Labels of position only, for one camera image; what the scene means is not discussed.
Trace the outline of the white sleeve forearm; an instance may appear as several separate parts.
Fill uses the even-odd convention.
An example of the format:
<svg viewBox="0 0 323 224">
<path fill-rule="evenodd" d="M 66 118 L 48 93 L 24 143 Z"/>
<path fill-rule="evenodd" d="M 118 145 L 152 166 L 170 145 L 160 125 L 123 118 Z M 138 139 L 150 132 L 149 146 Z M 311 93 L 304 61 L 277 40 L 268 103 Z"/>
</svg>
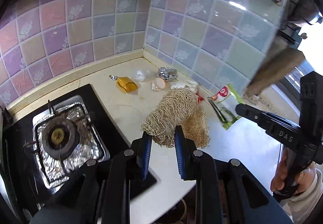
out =
<svg viewBox="0 0 323 224">
<path fill-rule="evenodd" d="M 303 223 L 314 210 L 322 196 L 322 172 L 315 168 L 314 180 L 301 195 L 287 200 L 293 223 Z"/>
</svg>

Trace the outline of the person's right hand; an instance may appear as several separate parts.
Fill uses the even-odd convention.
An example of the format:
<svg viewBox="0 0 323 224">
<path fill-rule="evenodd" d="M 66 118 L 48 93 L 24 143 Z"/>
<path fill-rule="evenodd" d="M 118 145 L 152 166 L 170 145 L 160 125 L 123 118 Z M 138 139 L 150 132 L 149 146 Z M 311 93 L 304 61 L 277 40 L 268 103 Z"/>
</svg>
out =
<svg viewBox="0 0 323 224">
<path fill-rule="evenodd" d="M 275 175 L 271 181 L 271 191 L 280 191 L 284 188 L 285 179 L 287 178 L 288 169 L 286 165 L 286 161 L 288 159 L 288 149 L 284 149 L 281 160 L 277 166 Z M 311 184 L 313 183 L 316 177 L 316 168 L 314 162 L 311 163 L 309 167 L 305 170 L 299 172 L 294 182 L 298 184 L 298 189 L 294 193 L 294 195 L 305 192 Z"/>
</svg>

